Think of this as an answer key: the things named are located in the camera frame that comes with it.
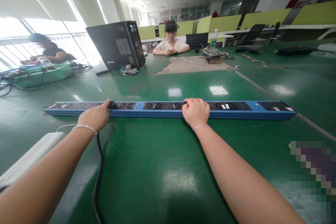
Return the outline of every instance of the white shirt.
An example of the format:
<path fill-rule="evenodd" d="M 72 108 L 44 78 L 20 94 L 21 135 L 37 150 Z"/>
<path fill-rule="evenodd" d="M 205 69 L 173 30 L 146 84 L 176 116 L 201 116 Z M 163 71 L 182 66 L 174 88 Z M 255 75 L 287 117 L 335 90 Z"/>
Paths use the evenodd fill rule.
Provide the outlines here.
<path fill-rule="evenodd" d="M 179 38 L 178 40 L 176 40 L 174 48 L 172 48 L 168 40 L 161 41 L 160 44 L 156 48 L 160 51 L 165 51 L 165 50 L 173 50 L 173 49 L 180 50 L 186 46 L 187 44 L 185 40 Z"/>

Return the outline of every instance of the hand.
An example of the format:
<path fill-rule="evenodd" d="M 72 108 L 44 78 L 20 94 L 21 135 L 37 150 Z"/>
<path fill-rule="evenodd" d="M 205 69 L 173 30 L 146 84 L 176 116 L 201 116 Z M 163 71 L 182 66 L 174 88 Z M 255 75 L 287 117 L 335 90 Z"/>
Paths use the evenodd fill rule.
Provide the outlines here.
<path fill-rule="evenodd" d="M 78 125 L 86 125 L 99 132 L 105 127 L 109 121 L 109 106 L 110 100 L 107 99 L 102 105 L 90 108 L 84 111 L 78 118 Z"/>
<path fill-rule="evenodd" d="M 200 124 L 205 124 L 210 115 L 210 106 L 203 99 L 184 99 L 186 104 L 182 106 L 182 114 L 185 121 L 195 128 Z"/>
<path fill-rule="evenodd" d="M 172 52 L 170 50 L 165 50 L 165 51 L 163 51 L 163 54 L 169 56 L 169 55 L 172 54 Z"/>

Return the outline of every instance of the green desk partition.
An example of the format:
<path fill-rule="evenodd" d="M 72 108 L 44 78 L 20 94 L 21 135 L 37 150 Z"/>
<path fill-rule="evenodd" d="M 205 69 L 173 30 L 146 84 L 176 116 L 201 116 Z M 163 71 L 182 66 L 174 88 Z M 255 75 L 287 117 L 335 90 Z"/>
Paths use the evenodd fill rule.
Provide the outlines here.
<path fill-rule="evenodd" d="M 220 32 L 236 30 L 239 24 L 241 15 L 214 17 L 211 19 L 209 32 L 215 32 L 218 29 Z"/>
<path fill-rule="evenodd" d="M 185 21 L 185 22 L 177 22 L 179 28 L 177 29 L 176 36 L 185 36 L 187 34 L 193 34 L 195 31 L 196 21 Z"/>
<path fill-rule="evenodd" d="M 336 1 L 304 6 L 292 25 L 336 24 Z"/>
<path fill-rule="evenodd" d="M 209 32 L 212 16 L 204 17 L 198 20 L 196 33 Z"/>
<path fill-rule="evenodd" d="M 163 38 L 165 37 L 165 25 L 164 24 L 159 24 L 159 37 Z"/>
<path fill-rule="evenodd" d="M 246 14 L 240 29 L 251 29 L 252 26 L 256 24 L 265 24 L 269 26 L 275 25 L 277 22 L 282 24 L 290 11 L 291 9 L 282 9 Z"/>
<path fill-rule="evenodd" d="M 140 39 L 155 39 L 155 26 L 138 27 Z"/>

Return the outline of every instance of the power strip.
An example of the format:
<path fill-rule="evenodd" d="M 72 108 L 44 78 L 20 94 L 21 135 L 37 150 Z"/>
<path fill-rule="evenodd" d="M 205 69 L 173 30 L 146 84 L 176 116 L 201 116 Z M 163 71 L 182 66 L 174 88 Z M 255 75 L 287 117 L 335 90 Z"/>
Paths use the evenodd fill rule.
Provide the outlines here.
<path fill-rule="evenodd" d="M 8 187 L 44 157 L 56 144 L 65 137 L 64 132 L 48 133 L 42 137 L 29 151 L 13 164 L 0 177 L 0 191 Z"/>
<path fill-rule="evenodd" d="M 103 102 L 55 102 L 45 107 L 52 116 L 79 116 Z M 207 101 L 210 119 L 286 120 L 297 112 L 282 101 Z M 183 101 L 111 101 L 110 117 L 183 118 Z"/>

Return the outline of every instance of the white power strip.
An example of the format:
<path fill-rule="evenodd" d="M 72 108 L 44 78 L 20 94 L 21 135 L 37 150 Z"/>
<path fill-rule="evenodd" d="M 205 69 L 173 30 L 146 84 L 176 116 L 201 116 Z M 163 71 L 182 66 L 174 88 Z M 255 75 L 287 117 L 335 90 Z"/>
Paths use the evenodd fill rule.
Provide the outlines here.
<path fill-rule="evenodd" d="M 13 184 L 65 137 L 64 132 L 48 133 L 13 164 L 1 177 L 0 188 Z"/>

